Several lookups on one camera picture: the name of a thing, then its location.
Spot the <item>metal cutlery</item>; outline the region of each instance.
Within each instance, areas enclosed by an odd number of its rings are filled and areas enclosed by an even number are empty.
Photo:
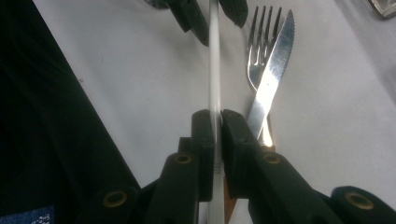
[[[247,118],[247,124],[253,135],[259,140],[260,145],[265,148],[271,148],[273,147],[273,141],[267,119],[277,87],[286,69],[291,53],[294,40],[294,18],[290,10],[280,29],[279,35],[276,37],[277,31],[274,31],[271,38],[273,43],[268,43],[268,37],[265,37],[269,34],[269,28],[266,28],[264,39],[262,40],[262,16],[258,40],[254,44],[254,25],[257,20],[257,11],[258,9],[256,8],[247,47],[247,75],[250,85],[253,89],[256,86],[257,91]],[[278,17],[280,17],[280,10],[276,16],[276,23],[279,22]]]

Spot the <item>white tablecloth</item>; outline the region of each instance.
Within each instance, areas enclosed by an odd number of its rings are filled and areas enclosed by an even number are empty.
[[[192,113],[208,108],[208,48],[143,0],[35,3],[146,186],[191,136]],[[221,107],[247,115],[254,97],[244,65],[254,7],[292,9],[295,41],[271,115],[277,152],[324,194],[352,185],[396,209],[396,19],[377,19],[365,0],[247,3],[242,30],[220,10]],[[208,1],[199,4],[207,16]],[[242,210],[233,223],[249,223]]]

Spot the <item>fork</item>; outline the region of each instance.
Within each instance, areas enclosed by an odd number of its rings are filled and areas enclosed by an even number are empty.
[[[250,34],[249,34],[248,42],[247,42],[247,61],[246,61],[247,80],[248,80],[250,87],[254,91],[256,91],[259,88],[260,82],[262,80],[262,72],[265,68],[266,62],[267,62],[269,56],[271,55],[271,51],[272,51],[274,44],[276,42],[277,28],[279,26],[280,14],[282,11],[282,7],[280,7],[277,12],[276,21],[275,21],[275,24],[273,27],[273,32],[271,33],[270,37],[269,37],[270,23],[271,23],[273,7],[269,8],[267,21],[265,24],[264,34],[262,36],[262,27],[264,24],[265,10],[266,10],[266,6],[264,6],[262,8],[262,16],[261,16],[260,24],[258,27],[259,30],[257,33],[257,39],[256,39],[256,41],[254,41],[254,35],[255,35],[255,30],[256,30],[256,20],[257,20],[257,14],[259,11],[259,7],[256,7],[256,10],[254,12],[254,17],[253,17],[253,23],[251,24]],[[261,132],[258,140],[259,140],[260,145],[272,147],[273,142],[272,142],[269,124],[270,123],[269,123],[269,117],[268,117],[267,122],[264,123],[262,132]]]

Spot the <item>black object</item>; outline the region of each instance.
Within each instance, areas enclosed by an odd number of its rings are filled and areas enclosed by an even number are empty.
[[[254,223],[396,223],[396,213],[354,187],[328,198],[313,190],[283,156],[261,150],[242,115],[223,110],[224,169],[231,198],[248,198]]]
[[[140,187],[33,1],[0,1],[0,25],[0,222],[126,221]]]
[[[248,3],[246,0],[219,0],[224,14],[242,28],[248,18]]]
[[[184,32],[191,30],[203,45],[209,45],[208,26],[196,0],[148,0],[147,2],[158,9],[168,6]],[[225,15],[242,28],[248,18],[247,1],[219,0],[219,3]]]

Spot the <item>blue label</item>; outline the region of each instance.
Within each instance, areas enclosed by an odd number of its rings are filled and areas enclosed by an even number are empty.
[[[0,217],[0,224],[54,224],[53,206]]]

